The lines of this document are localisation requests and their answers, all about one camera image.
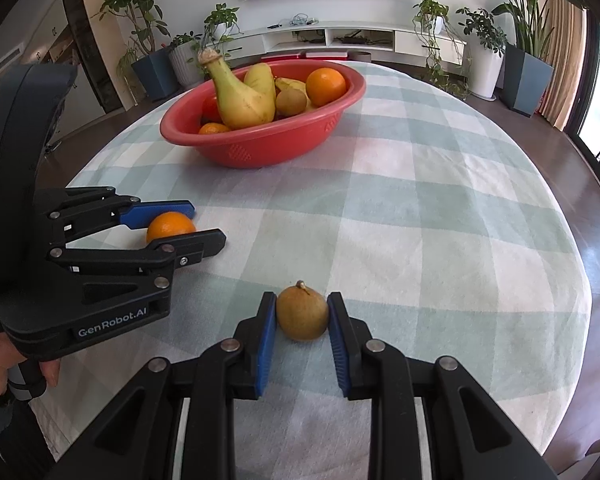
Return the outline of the red plastic fruit bowl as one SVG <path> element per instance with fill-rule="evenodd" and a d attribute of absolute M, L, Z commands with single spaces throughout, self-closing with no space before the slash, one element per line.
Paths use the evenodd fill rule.
<path fill-rule="evenodd" d="M 294 159 L 322 144 L 335 130 L 343 112 L 362 99 L 366 81 L 347 65 L 324 60 L 278 60 L 270 63 L 275 76 L 304 79 L 314 70 L 333 68 L 343 76 L 347 91 L 340 99 L 296 117 L 231 132 L 201 134 L 204 100 L 214 93 L 211 81 L 185 92 L 166 110 L 160 122 L 164 140 L 191 146 L 212 162 L 230 168 L 260 168 Z"/>

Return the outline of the tall plant blue pot left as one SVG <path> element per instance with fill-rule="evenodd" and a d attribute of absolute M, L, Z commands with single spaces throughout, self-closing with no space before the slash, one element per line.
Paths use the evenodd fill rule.
<path fill-rule="evenodd" d="M 170 38 L 157 0 L 102 0 L 98 17 L 125 18 L 131 24 L 131 44 L 122 56 L 122 72 L 132 70 L 151 101 L 173 96 L 178 80 L 166 48 L 159 49 L 155 32 Z"/>

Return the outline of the small tangerine in bowl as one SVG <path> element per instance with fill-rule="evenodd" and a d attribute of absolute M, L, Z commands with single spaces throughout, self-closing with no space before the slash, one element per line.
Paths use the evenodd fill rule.
<path fill-rule="evenodd" d="M 207 122 L 198 130 L 199 134 L 218 134 L 230 132 L 230 128 L 220 122 Z"/>

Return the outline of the plant in white ribbed pot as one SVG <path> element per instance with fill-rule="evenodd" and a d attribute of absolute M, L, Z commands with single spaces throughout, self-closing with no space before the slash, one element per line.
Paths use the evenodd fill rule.
<path fill-rule="evenodd" d="M 173 37 L 169 46 L 169 60 L 176 79 L 183 88 L 192 88 L 202 79 L 197 61 L 201 34 L 184 32 Z"/>

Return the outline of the tall plant blue pot right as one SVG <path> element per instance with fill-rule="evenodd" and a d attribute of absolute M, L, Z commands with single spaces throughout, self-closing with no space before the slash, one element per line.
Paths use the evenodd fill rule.
<path fill-rule="evenodd" d="M 578 9 L 584 0 L 565 0 Z M 514 23 L 515 41 L 505 50 L 502 101 L 514 112 L 530 117 L 538 109 L 554 68 L 543 60 L 554 28 L 547 24 L 550 0 L 504 0 L 492 9 L 508 14 Z"/>

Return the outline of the tall plant blue pot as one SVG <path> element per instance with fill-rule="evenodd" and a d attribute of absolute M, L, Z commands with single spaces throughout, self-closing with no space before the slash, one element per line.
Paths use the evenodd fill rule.
<path fill-rule="evenodd" d="M 578 9 L 584 0 L 565 0 Z M 554 28 L 547 24 L 550 0 L 504 0 L 492 9 L 508 14 L 514 23 L 515 41 L 505 50 L 502 101 L 514 112 L 530 117 L 538 109 L 554 68 L 543 60 Z"/>
<path fill-rule="evenodd" d="M 170 38 L 157 0 L 102 0 L 98 17 L 125 18 L 131 24 L 131 44 L 122 56 L 122 72 L 132 70 L 151 101 L 173 96 L 178 80 L 166 48 L 159 49 L 155 32 Z"/>

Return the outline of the checkered tablecloth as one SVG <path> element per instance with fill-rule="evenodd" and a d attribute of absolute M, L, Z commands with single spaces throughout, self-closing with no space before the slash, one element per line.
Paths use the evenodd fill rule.
<path fill-rule="evenodd" d="M 66 356 L 32 405 L 60 455 L 153 356 L 183 361 L 234 333 L 264 292 L 304 281 L 407 356 L 455 356 L 544 451 L 580 375 L 591 286 L 557 200 L 494 122 L 367 63 L 361 101 L 291 162 L 213 165 L 163 140 L 162 110 L 76 176 L 143 200 L 189 200 L 219 255 L 175 274 L 162 320 Z"/>

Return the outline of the orange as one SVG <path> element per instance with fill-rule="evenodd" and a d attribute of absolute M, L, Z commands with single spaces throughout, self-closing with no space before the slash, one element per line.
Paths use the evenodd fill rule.
<path fill-rule="evenodd" d="M 306 78 L 306 94 L 316 107 L 338 100 L 346 91 L 347 81 L 334 68 L 318 68 Z"/>
<path fill-rule="evenodd" d="M 186 214 L 168 211 L 159 214 L 149 223 L 145 240 L 147 244 L 150 244 L 154 240 L 160 240 L 160 238 L 185 235 L 196 231 L 193 220 L 188 218 Z"/>

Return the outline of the red storage box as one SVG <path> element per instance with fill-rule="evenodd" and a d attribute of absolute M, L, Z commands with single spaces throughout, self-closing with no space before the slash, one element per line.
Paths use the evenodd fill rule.
<path fill-rule="evenodd" d="M 346 51 L 309 50 L 304 52 L 304 57 L 308 60 L 346 60 L 349 55 Z"/>
<path fill-rule="evenodd" d="M 302 58 L 301 51 L 270 52 L 261 56 L 263 62 L 298 60 Z"/>

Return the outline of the red tomato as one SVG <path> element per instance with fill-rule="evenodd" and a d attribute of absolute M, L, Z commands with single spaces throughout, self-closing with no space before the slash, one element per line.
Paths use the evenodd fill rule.
<path fill-rule="evenodd" d="M 216 96 L 208 96 L 208 98 L 204 99 L 201 109 L 201 120 L 203 122 L 216 122 L 217 124 L 222 124 L 223 119 L 219 111 Z"/>

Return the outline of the pothos on console left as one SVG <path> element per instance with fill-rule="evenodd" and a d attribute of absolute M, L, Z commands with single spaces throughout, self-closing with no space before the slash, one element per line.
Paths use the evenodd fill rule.
<path fill-rule="evenodd" d="M 201 45 L 221 51 L 222 45 L 233 39 L 233 34 L 239 32 L 237 6 L 217 3 L 210 14 L 204 19 L 204 34 Z"/>

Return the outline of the white tv console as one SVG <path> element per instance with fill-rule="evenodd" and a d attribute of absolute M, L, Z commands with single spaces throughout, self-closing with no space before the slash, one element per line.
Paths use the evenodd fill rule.
<path fill-rule="evenodd" d="M 391 24 L 329 22 L 280 23 L 241 30 L 222 45 L 232 61 L 260 58 L 270 52 L 309 50 L 364 51 L 376 60 L 422 65 L 425 55 L 414 29 Z"/>

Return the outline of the red storage box left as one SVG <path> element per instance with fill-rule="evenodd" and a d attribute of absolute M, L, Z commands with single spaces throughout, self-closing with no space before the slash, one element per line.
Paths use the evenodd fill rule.
<path fill-rule="evenodd" d="M 270 52 L 261 56 L 263 62 L 298 60 L 302 58 L 301 51 Z"/>

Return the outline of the small round pot under console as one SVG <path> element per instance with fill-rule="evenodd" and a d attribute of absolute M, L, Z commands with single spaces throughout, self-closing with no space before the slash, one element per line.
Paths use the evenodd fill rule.
<path fill-rule="evenodd" d="M 350 61 L 356 61 L 356 62 L 365 62 L 365 63 L 373 62 L 372 54 L 370 52 L 364 52 L 364 51 L 349 52 L 348 59 Z"/>

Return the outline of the orange in bowl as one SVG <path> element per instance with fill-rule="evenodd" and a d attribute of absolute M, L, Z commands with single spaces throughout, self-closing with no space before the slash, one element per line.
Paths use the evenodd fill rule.
<path fill-rule="evenodd" d="M 346 91 L 347 81 L 334 68 L 318 68 L 306 78 L 306 94 L 316 107 L 338 100 Z"/>

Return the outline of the yellow banana bunch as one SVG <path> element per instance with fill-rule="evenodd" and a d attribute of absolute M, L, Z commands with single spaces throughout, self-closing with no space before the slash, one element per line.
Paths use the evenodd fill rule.
<path fill-rule="evenodd" d="M 213 48 L 199 51 L 197 58 L 199 65 L 211 76 L 223 124 L 230 130 L 263 126 L 276 117 L 282 117 L 277 114 L 275 106 L 280 90 L 301 90 L 308 99 L 304 112 L 314 110 L 302 81 L 275 77 L 271 66 L 266 63 L 250 66 L 244 79 L 239 79 L 224 56 Z"/>

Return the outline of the hanging pothos on console right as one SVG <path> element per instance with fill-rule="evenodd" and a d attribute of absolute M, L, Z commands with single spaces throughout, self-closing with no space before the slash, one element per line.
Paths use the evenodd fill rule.
<path fill-rule="evenodd" d="M 419 0 L 414 10 L 412 24 L 425 55 L 422 78 L 457 99 L 466 99 L 465 44 L 451 27 L 450 8 L 437 0 Z"/>

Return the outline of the red storage box right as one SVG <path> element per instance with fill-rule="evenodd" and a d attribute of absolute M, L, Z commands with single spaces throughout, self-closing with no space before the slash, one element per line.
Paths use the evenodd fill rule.
<path fill-rule="evenodd" d="M 309 50 L 304 52 L 304 57 L 308 60 L 346 60 L 349 55 L 346 51 Z"/>

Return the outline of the beige curtain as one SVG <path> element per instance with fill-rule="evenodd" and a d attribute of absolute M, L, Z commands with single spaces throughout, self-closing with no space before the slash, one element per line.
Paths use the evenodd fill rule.
<path fill-rule="evenodd" d="M 547 0 L 547 27 L 553 29 L 543 61 L 553 67 L 539 114 L 554 128 L 567 125 L 578 91 L 586 45 L 585 10 L 567 0 Z"/>

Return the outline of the brown kiwi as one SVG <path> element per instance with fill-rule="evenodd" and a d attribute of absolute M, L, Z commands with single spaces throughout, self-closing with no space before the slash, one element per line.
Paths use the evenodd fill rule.
<path fill-rule="evenodd" d="M 288 338 L 311 341 L 326 330 L 329 312 L 321 294 L 304 281 L 296 281 L 277 296 L 276 318 Z"/>
<path fill-rule="evenodd" d="M 295 88 L 280 90 L 275 100 L 276 112 L 282 117 L 294 117 L 306 110 L 307 102 L 308 99 L 301 90 Z"/>

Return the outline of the plant in white pot right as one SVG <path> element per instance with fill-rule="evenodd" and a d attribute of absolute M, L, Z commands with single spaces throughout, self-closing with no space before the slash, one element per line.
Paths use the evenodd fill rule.
<path fill-rule="evenodd" d="M 486 9 L 470 10 L 464 6 L 456 13 L 463 18 L 458 24 L 468 38 L 468 91 L 492 102 L 507 46 L 505 32 Z"/>

